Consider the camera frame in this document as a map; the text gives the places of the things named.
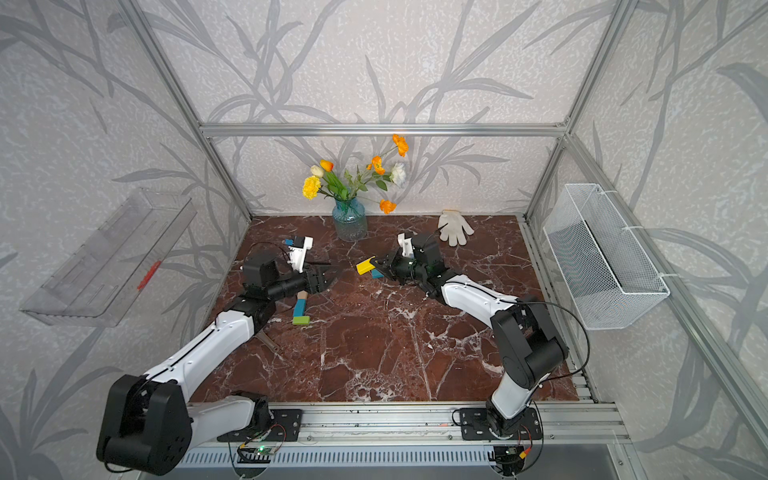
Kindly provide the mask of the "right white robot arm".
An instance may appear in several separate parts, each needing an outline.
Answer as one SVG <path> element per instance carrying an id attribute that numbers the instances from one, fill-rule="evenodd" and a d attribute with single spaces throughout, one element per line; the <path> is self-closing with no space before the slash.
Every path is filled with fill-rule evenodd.
<path id="1" fill-rule="evenodd" d="M 495 436 L 511 436 L 535 390 L 569 355 L 545 304 L 536 296 L 496 292 L 449 268 L 431 234 L 400 235 L 395 250 L 371 263 L 385 278 L 413 283 L 493 330 L 504 374 L 486 402 L 487 418 Z"/>

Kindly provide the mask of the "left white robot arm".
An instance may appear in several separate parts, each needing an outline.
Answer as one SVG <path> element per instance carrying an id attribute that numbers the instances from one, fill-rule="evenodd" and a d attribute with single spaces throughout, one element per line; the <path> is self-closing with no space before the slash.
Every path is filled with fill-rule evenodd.
<path id="1" fill-rule="evenodd" d="M 165 475 L 187 451 L 225 436 L 244 440 L 274 423 L 265 395 L 237 392 L 216 402 L 191 397 L 234 350 L 256 336 L 280 300 L 320 293 L 333 282 L 332 265 L 307 262 L 281 274 L 275 254 L 244 263 L 244 290 L 193 340 L 141 376 L 124 375 L 110 388 L 96 448 L 111 473 Z"/>

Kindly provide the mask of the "white work glove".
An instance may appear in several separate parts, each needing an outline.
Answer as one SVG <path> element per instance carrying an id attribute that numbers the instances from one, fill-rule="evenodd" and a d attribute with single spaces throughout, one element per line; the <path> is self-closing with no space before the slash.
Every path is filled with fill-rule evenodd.
<path id="1" fill-rule="evenodd" d="M 463 215 L 457 210 L 443 210 L 438 219 L 439 238 L 450 247 L 465 246 L 474 234 Z"/>

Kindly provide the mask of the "blue glass vase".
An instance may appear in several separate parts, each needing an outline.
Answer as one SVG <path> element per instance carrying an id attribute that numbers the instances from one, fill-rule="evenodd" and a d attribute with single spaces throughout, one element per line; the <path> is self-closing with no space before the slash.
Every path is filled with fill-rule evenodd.
<path id="1" fill-rule="evenodd" d="M 357 198 L 336 200 L 332 210 L 337 236 L 345 242 L 356 242 L 368 233 L 365 207 Z"/>

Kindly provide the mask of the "artificial flower bouquet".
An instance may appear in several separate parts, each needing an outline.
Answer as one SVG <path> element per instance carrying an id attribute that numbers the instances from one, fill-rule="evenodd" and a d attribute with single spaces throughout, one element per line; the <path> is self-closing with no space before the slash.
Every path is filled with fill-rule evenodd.
<path id="1" fill-rule="evenodd" d="M 391 148 L 381 155 L 374 156 L 363 169 L 357 167 L 354 173 L 348 169 L 337 173 L 332 162 L 321 160 L 318 165 L 310 168 L 310 176 L 304 180 L 303 197 L 308 200 L 313 200 L 318 195 L 332 198 L 340 211 L 346 214 L 353 209 L 358 194 L 367 192 L 370 185 L 383 192 L 387 192 L 390 185 L 402 187 L 407 176 L 404 163 L 396 162 L 388 166 L 384 157 L 397 153 L 404 159 L 409 151 L 409 144 L 404 136 L 397 134 L 392 135 L 392 142 Z"/>

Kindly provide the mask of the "left green-lit circuit board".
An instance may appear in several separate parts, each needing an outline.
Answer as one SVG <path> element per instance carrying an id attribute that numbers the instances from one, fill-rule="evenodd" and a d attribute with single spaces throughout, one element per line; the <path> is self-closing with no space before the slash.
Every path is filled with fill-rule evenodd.
<path id="1" fill-rule="evenodd" d="M 241 464 L 268 464 L 281 450 L 283 444 L 241 444 L 236 449 L 236 460 Z"/>

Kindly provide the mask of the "right circuit board with connector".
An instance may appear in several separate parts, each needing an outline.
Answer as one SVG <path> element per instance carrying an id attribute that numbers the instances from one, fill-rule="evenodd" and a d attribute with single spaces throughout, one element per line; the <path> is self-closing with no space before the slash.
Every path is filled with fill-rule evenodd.
<path id="1" fill-rule="evenodd" d="M 529 449 L 523 446 L 494 446 L 488 454 L 491 468 L 501 477 L 513 478 L 531 464 Z"/>

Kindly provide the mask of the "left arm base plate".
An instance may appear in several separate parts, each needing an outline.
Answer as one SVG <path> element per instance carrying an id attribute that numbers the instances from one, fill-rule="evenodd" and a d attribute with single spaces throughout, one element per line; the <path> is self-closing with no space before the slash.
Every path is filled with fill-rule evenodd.
<path id="1" fill-rule="evenodd" d="M 296 442 L 302 423 L 301 409 L 262 409 L 255 419 L 240 430 L 218 436 L 218 442 Z"/>

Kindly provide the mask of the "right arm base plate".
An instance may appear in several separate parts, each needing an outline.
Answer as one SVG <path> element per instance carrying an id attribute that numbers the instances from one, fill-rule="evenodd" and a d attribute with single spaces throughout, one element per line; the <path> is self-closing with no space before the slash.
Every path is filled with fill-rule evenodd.
<path id="1" fill-rule="evenodd" d="M 511 419 L 491 408 L 466 407 L 455 410 L 453 420 L 465 441 L 538 441 L 543 438 L 539 414 L 530 406 Z"/>

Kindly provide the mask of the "clear plastic wall shelf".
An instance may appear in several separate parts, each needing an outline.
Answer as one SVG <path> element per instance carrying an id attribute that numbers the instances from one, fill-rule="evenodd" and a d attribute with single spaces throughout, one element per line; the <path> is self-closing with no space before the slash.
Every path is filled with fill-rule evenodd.
<path id="1" fill-rule="evenodd" d="M 20 311 L 50 326 L 119 325 L 196 214 L 188 195 L 134 190 Z"/>

